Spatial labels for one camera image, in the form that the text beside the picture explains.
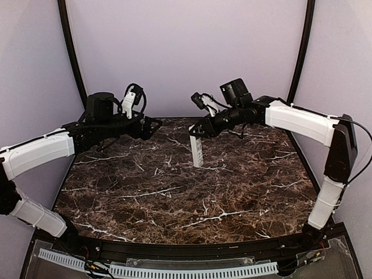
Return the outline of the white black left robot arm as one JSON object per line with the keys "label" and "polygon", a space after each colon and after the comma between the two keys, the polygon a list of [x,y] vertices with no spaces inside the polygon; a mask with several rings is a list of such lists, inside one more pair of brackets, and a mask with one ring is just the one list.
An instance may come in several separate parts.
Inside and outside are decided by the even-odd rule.
{"label": "white black left robot arm", "polygon": [[74,231],[73,225],[16,188],[19,175],[56,159],[75,156],[99,146],[108,138],[129,135],[148,140],[162,121],[136,112],[145,94],[128,91],[122,101],[113,93],[97,92],[87,98],[85,112],[79,119],[37,138],[1,148],[1,214],[14,216],[32,227],[60,238]]}

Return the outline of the white remote control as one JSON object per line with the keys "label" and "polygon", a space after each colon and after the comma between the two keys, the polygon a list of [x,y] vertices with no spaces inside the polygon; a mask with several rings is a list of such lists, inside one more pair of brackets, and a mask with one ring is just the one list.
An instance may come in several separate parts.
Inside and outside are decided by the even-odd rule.
{"label": "white remote control", "polygon": [[202,142],[199,137],[190,135],[192,160],[194,167],[202,167],[203,165],[203,152],[202,152]]}

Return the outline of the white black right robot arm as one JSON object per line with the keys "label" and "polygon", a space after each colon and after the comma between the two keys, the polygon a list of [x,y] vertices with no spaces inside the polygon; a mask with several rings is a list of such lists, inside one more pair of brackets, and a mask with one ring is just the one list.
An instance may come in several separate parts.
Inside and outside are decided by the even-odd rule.
{"label": "white black right robot arm", "polygon": [[220,86],[226,101],[217,102],[207,93],[194,93],[191,100],[209,114],[189,127],[195,167],[203,165],[202,138],[213,138],[224,130],[260,124],[311,138],[329,148],[324,180],[307,226],[322,230],[341,203],[345,188],[355,179],[351,172],[357,158],[355,121],[348,115],[325,115],[288,103],[281,98],[253,99],[241,78]]}

